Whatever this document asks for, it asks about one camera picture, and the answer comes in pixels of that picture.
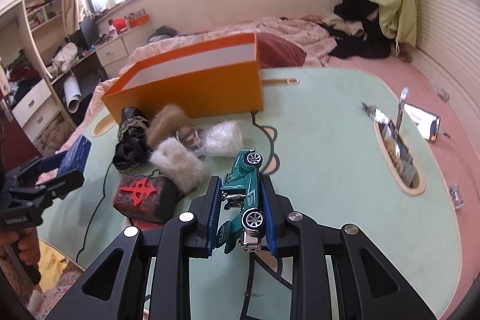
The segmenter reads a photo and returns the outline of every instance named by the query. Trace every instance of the toy car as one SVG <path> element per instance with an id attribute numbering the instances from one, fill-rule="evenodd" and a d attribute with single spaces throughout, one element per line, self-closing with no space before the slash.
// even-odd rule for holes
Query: toy car
<path id="1" fill-rule="evenodd" d="M 222 183 L 222 200 L 225 209 L 241 208 L 238 216 L 226 221 L 217 233 L 215 247 L 225 244 L 225 253 L 235 248 L 237 240 L 248 252 L 260 251 L 264 218 L 260 208 L 259 168 L 262 156 L 253 150 L 241 150 Z"/>

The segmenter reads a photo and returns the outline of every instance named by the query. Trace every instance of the paper roll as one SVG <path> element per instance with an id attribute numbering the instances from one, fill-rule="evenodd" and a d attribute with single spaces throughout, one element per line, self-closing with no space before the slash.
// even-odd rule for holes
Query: paper roll
<path id="1" fill-rule="evenodd" d="M 65 100 L 67 102 L 67 109 L 70 113 L 75 113 L 80 106 L 82 100 L 82 92 L 78 85 L 78 80 L 75 76 L 71 75 L 67 77 L 63 84 L 63 90 L 65 92 Z"/>

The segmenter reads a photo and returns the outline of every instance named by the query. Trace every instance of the red symbol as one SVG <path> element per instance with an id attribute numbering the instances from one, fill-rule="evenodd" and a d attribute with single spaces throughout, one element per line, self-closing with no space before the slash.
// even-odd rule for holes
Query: red symbol
<path id="1" fill-rule="evenodd" d="M 140 179 L 139 181 L 135 182 L 135 186 L 133 187 L 121 186 L 120 190 L 130 191 L 131 199 L 134 205 L 138 206 L 142 203 L 144 198 L 157 191 L 157 189 L 155 189 L 153 186 L 147 186 L 147 180 L 148 178 Z"/>

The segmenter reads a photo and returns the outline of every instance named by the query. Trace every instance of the corrugated wall panel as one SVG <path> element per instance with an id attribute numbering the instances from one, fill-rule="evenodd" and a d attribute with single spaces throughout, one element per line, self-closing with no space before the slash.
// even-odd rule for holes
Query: corrugated wall panel
<path id="1" fill-rule="evenodd" d="M 480 0 L 417 0 L 417 47 L 480 106 Z"/>

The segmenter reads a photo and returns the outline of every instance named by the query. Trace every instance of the open cardboard box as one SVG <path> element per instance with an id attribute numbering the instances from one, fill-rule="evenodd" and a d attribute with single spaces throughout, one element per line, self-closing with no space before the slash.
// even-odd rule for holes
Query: open cardboard box
<path id="1" fill-rule="evenodd" d="M 133 65 L 102 100 L 117 123 L 133 106 L 152 118 L 166 104 L 190 118 L 263 109 L 257 40 L 243 33 L 150 57 Z"/>

